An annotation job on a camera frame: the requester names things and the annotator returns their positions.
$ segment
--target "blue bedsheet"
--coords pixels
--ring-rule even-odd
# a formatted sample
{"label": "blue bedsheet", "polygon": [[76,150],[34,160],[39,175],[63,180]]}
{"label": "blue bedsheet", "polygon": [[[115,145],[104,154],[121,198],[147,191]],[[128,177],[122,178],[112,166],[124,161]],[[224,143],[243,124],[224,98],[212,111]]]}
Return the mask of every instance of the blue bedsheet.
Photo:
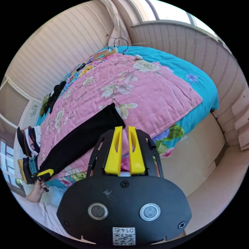
{"label": "blue bedsheet", "polygon": [[[119,53],[122,53],[126,48],[126,46],[119,46]],[[149,47],[129,46],[125,54],[131,56],[138,54],[148,62],[159,62],[161,65],[169,67],[171,70],[173,70],[175,75],[188,82],[203,99],[202,103],[193,109],[189,114],[187,114],[169,129],[153,138],[157,145],[157,150],[160,156],[169,156],[172,153],[176,143],[184,135],[192,131],[198,123],[206,118],[211,109],[219,108],[217,88],[211,78],[201,69],[166,52]],[[72,72],[73,71],[68,73],[63,80],[67,80]],[[73,82],[68,82],[65,85],[61,95],[72,83]],[[45,117],[46,115],[42,118],[39,117],[37,124],[41,124]]]}

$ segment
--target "hand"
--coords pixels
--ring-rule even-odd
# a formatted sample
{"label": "hand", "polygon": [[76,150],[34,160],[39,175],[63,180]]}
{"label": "hand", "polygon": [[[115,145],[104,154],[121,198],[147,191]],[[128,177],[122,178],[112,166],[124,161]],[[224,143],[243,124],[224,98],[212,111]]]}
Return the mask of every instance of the hand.
{"label": "hand", "polygon": [[44,188],[46,188],[45,182],[37,180],[33,190],[25,198],[31,202],[40,202],[42,194],[44,193]]}

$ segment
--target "black pants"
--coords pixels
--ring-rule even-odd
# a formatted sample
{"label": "black pants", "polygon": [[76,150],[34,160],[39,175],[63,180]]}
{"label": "black pants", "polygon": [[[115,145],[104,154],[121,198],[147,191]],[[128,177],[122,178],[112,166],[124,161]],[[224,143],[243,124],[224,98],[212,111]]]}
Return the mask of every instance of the black pants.
{"label": "black pants", "polygon": [[39,172],[53,169],[54,174],[58,174],[93,148],[103,133],[116,126],[125,128],[125,123],[117,113],[115,104],[112,103],[72,130],[56,144],[40,166]]}

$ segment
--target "striped wallpaper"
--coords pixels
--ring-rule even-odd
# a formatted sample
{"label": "striped wallpaper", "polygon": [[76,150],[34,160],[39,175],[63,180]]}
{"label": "striped wallpaper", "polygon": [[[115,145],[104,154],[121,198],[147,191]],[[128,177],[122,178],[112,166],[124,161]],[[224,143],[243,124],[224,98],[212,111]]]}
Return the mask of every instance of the striped wallpaper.
{"label": "striped wallpaper", "polygon": [[220,109],[215,111],[229,145],[238,144],[232,105],[248,87],[236,61],[221,44],[193,29],[169,24],[147,24],[134,28],[131,42],[173,54],[202,69],[214,81]]}
{"label": "striped wallpaper", "polygon": [[113,20],[99,0],[65,10],[28,38],[6,76],[41,100],[77,64],[106,47],[113,28]]}

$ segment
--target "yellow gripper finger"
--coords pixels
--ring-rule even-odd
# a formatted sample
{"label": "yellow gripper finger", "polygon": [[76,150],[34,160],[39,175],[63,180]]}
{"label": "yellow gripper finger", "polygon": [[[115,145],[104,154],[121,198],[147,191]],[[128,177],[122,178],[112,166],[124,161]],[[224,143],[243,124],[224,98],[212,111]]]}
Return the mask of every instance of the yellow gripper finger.
{"label": "yellow gripper finger", "polygon": [[123,127],[115,127],[112,144],[105,165],[105,173],[120,176]]}
{"label": "yellow gripper finger", "polygon": [[45,171],[42,171],[42,172],[40,172],[40,173],[37,174],[37,177],[42,176],[42,175],[47,174],[47,173],[49,173],[50,176],[52,176],[53,173],[54,173],[54,170],[53,169],[47,169]]}
{"label": "yellow gripper finger", "polygon": [[130,176],[143,174],[145,172],[145,166],[143,163],[143,157],[137,137],[136,128],[129,126],[129,157],[130,157]]}

